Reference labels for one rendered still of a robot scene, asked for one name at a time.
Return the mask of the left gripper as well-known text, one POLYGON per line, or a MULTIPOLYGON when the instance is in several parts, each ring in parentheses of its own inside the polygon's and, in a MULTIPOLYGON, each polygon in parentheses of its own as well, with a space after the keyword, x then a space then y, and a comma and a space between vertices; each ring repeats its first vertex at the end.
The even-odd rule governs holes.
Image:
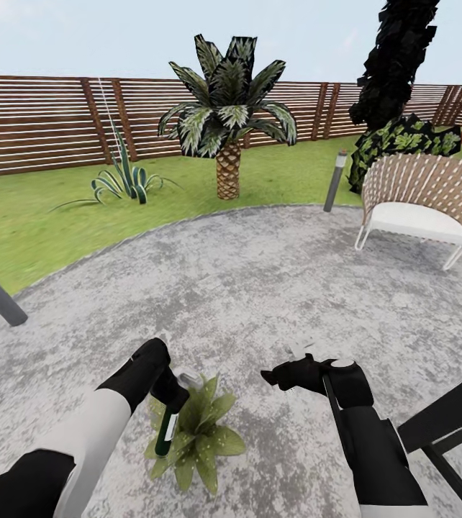
POLYGON ((190 396, 188 389, 178 384, 174 373, 171 374, 171 380, 165 386, 161 388, 152 387, 150 393, 160 401, 160 404, 169 406, 176 413, 181 410, 190 396))

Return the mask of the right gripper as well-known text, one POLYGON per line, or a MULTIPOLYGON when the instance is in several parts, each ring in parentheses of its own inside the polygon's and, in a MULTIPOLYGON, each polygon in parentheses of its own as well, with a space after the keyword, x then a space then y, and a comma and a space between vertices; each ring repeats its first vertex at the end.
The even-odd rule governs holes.
POLYGON ((306 384, 306 370, 312 363, 318 363, 318 361, 314 360, 311 353, 306 353, 306 357, 301 360, 282 363, 272 371, 261 371, 261 375, 269 385, 278 384, 282 391, 287 391, 294 386, 301 386, 311 391, 312 389, 306 384))

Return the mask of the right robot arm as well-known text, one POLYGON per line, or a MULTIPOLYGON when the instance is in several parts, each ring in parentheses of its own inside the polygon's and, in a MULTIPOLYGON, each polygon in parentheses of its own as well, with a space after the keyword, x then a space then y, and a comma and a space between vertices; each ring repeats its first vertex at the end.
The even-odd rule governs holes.
POLYGON ((288 362, 261 371, 269 385, 282 391, 301 386, 328 397, 338 437, 353 471, 362 518, 433 518, 422 489, 409 470, 409 460, 397 428, 380 419, 362 367, 351 359, 314 360, 303 349, 312 334, 285 346, 288 362))

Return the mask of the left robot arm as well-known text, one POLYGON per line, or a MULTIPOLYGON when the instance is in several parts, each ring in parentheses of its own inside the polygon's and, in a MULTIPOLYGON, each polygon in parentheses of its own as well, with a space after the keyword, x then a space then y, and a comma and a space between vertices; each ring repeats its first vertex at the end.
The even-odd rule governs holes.
POLYGON ((178 413, 201 389, 200 373, 168 366, 168 351, 149 339, 108 374, 79 408, 0 474, 0 518, 81 518, 136 407, 148 395, 178 413))

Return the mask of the insectifuge atomizer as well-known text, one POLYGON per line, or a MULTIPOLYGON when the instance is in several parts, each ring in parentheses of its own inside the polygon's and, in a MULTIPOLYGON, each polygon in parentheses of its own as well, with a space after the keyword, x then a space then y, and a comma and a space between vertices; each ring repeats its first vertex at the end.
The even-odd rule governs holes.
POLYGON ((160 458, 162 456, 167 456, 168 450, 172 448, 172 439, 176 440, 176 433, 178 433, 175 432, 175 430, 177 429, 178 413, 176 413, 176 411, 174 411, 169 406, 166 406, 164 409, 166 409, 165 414, 162 417, 158 417, 159 419, 162 419, 162 426, 157 435, 157 437, 159 437, 159 440, 156 442, 156 452, 153 453, 154 455, 158 455, 156 460, 159 459, 159 456, 160 458))

